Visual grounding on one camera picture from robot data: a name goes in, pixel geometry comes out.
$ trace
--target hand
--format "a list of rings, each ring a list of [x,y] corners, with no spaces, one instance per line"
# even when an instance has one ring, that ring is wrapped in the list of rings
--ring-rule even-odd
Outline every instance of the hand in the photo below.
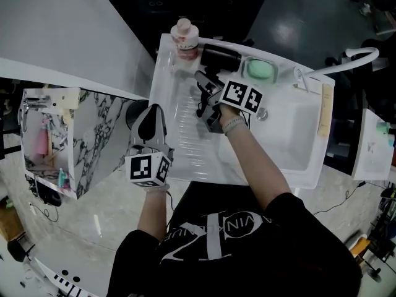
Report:
[[[232,119],[235,116],[239,116],[239,109],[226,105],[224,103],[220,104],[220,111],[222,112],[222,116],[220,117],[220,125],[223,126],[228,120]]]

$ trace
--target sink drain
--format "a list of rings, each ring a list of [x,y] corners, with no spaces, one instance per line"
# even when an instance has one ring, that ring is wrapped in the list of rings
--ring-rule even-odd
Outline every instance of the sink drain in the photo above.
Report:
[[[268,119],[268,110],[265,108],[260,108],[259,112],[257,112],[257,120],[265,121]]]

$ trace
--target black cylinder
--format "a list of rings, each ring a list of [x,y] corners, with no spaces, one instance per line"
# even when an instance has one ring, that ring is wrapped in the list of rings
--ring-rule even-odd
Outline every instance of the black cylinder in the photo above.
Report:
[[[242,56],[236,51],[216,45],[205,44],[200,63],[204,66],[236,72],[241,64],[241,58]]]

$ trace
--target soap dish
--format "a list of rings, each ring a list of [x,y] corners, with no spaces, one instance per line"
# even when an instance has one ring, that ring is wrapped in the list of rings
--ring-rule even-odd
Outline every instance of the soap dish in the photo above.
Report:
[[[270,64],[273,67],[273,77],[269,78],[269,79],[256,79],[256,78],[250,77],[248,74],[248,65],[253,60],[263,61],[263,62]],[[278,79],[278,66],[272,61],[267,61],[265,59],[248,56],[243,62],[242,78],[249,80],[256,86],[275,85],[277,83],[277,79]]]

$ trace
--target white sink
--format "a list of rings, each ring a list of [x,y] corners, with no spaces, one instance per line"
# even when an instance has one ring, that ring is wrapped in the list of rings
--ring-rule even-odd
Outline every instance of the white sink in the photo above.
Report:
[[[205,43],[233,49],[242,54],[242,61],[247,56],[268,59],[279,66],[280,73],[297,65],[258,49],[200,38],[200,46]],[[175,149],[169,177],[246,184],[228,139],[210,133],[196,116],[200,90],[194,73],[204,70],[199,61],[200,56],[191,63],[180,61],[170,35],[162,35],[150,104],[158,103],[163,108],[168,129],[166,142]],[[225,82],[229,74],[222,72],[220,80]],[[252,133],[281,169],[290,187],[312,189],[319,179],[328,140],[317,135],[323,83],[334,86],[334,80],[326,76],[321,76],[320,81],[309,79],[311,93],[293,85],[266,86],[262,89],[261,107],[267,109],[269,117],[265,121],[251,117]]]

